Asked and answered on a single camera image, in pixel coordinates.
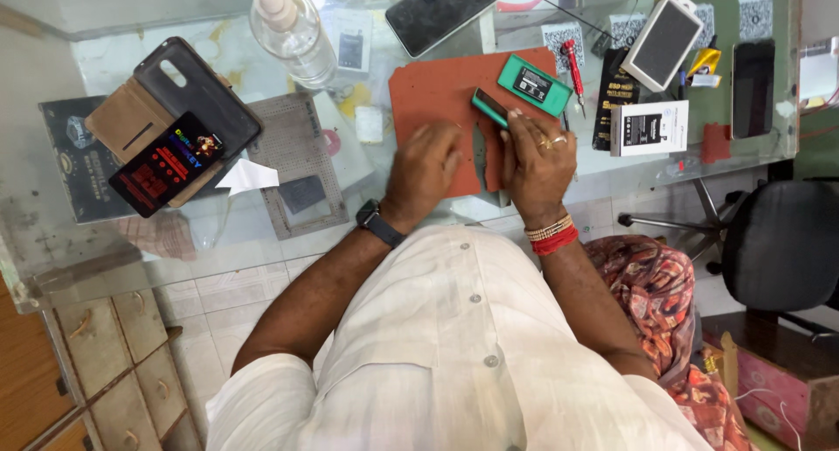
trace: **watch strap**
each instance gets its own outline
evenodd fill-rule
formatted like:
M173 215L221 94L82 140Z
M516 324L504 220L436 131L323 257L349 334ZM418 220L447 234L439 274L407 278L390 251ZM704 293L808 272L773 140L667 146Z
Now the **watch strap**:
M382 239L383 242L389 244L393 249L405 240L405 235L396 231L394 227L391 227L378 213L373 215L367 222L367 229Z

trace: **chair base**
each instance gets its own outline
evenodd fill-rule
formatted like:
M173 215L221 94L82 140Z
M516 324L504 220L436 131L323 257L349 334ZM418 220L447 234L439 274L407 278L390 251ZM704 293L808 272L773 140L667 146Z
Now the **chair base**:
M705 181L703 181L702 178L697 178L693 180L693 185L697 189L697 194L699 195L699 200L702 204L702 210L705 211L705 221L703 223L647 219L645 217L636 217L635 215L629 213L620 214L617 217L617 222L624 225L624 227L632 226L633 223L641 223L644 225L654 225L669 229L697 232L704 235L702 240L687 252L691 261L699 258L715 244L718 246L720 253L722 253L722 244L725 240L726 229L728 228L729 223L731 223L731 220L734 219L734 214L737 213L737 210L746 200L749 193L746 191L730 192L726 195L725 203L723 203L718 210L714 207L714 202L711 199L711 195L708 193L708 188L705 187ZM725 215L720 218L720 213L725 213ZM709 263L708 267L708 272L711 272L711 274L719 274L722 271L721 266L711 266L711 264L712 263Z

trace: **clear plastic bottle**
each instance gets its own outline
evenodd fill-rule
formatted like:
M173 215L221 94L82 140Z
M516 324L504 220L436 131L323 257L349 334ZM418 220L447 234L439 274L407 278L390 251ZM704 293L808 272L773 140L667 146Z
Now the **clear plastic bottle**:
M311 0L253 0L251 32L304 87L319 89L335 77L338 62Z

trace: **black box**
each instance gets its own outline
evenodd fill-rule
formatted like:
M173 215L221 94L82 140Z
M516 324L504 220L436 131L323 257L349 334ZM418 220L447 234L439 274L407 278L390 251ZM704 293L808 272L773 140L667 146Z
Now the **black box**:
M107 96L72 98L38 104L44 113L67 200L76 223L99 222L134 214L107 180L122 166L120 160L85 128L85 118Z

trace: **chair wheel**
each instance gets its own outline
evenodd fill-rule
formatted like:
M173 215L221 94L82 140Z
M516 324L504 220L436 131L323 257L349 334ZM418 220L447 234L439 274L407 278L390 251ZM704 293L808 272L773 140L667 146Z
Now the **chair wheel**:
M624 213L623 215L617 216L617 222L624 225L624 227L632 226L632 215L628 213Z
M726 203L737 203L743 193L745 193L745 191L729 192L726 194Z
M705 264L705 269L707 269L708 274L711 274L711 275L722 274L722 264L715 263L714 261L711 261L710 263Z

